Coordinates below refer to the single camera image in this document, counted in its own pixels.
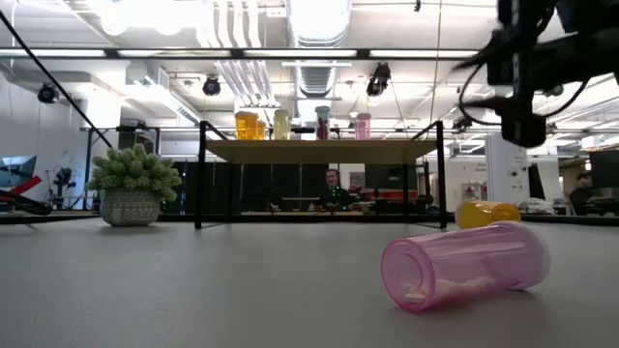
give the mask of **potted plant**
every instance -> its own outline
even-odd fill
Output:
[[[108,149],[107,157],[94,157],[93,178],[88,189],[103,192],[101,213],[112,226],[146,226],[157,220],[160,202],[176,200],[172,189],[181,184],[172,160],[146,155],[144,146],[119,152]]]

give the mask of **woven pot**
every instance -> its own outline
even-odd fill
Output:
[[[147,226],[159,216],[159,199],[151,192],[111,189],[103,193],[103,221],[115,227]]]

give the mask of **person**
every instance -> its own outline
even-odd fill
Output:
[[[584,216],[589,213],[589,204],[596,199],[593,191],[593,183],[591,182],[591,173],[580,173],[577,178],[577,188],[570,193],[570,201],[574,207],[575,213],[578,216]]]
[[[324,210],[347,210],[352,203],[348,191],[341,188],[339,172],[336,169],[328,169],[325,173],[327,187],[318,198],[318,205]]]

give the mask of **green plant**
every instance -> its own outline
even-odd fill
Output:
[[[181,178],[172,168],[174,161],[146,155],[141,144],[123,152],[110,148],[107,158],[94,157],[93,163],[96,168],[88,189],[140,189],[153,192],[160,200],[176,200],[172,188],[181,185]]]

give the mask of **yellow container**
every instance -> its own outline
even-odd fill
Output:
[[[253,112],[239,111],[236,118],[237,140],[256,140],[258,137],[258,115]]]
[[[456,210],[456,224],[459,228],[486,227],[496,221],[518,221],[520,212],[512,204],[467,200]]]
[[[273,137],[275,140],[290,140],[290,117],[286,110],[276,110],[273,120]]]
[[[264,140],[264,133],[267,130],[267,124],[262,121],[258,121],[258,133],[256,140]]]

